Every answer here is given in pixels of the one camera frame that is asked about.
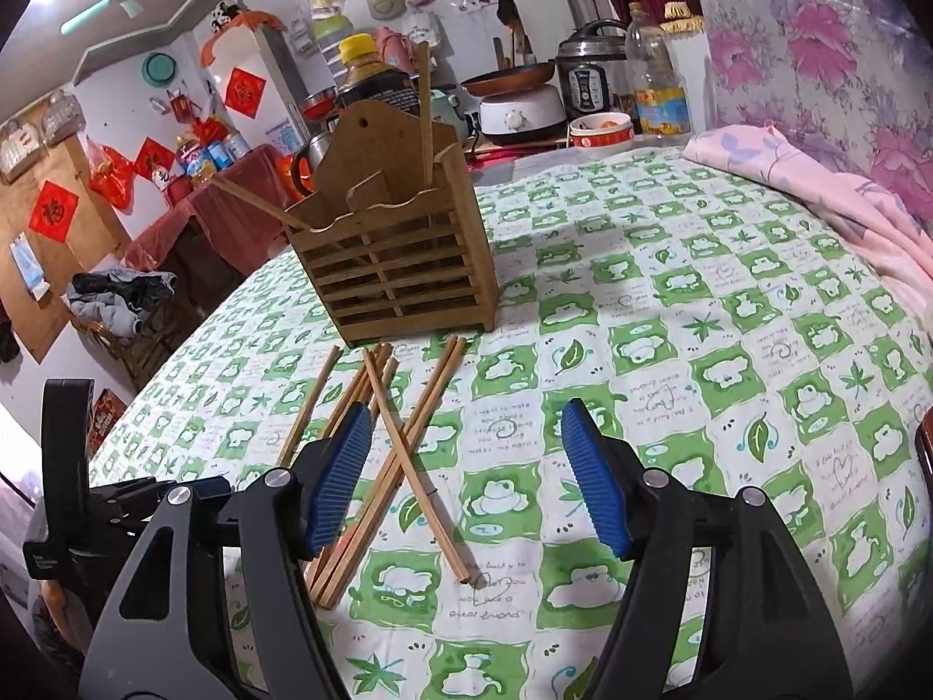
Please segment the left hand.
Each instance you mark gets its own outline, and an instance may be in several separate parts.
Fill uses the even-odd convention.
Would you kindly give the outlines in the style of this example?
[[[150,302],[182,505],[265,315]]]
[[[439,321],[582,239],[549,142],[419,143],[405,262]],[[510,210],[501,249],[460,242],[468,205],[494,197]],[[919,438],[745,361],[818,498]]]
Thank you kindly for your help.
[[[55,580],[40,580],[30,613],[40,651],[63,675],[77,680],[84,668],[85,640],[69,621],[68,593]]]

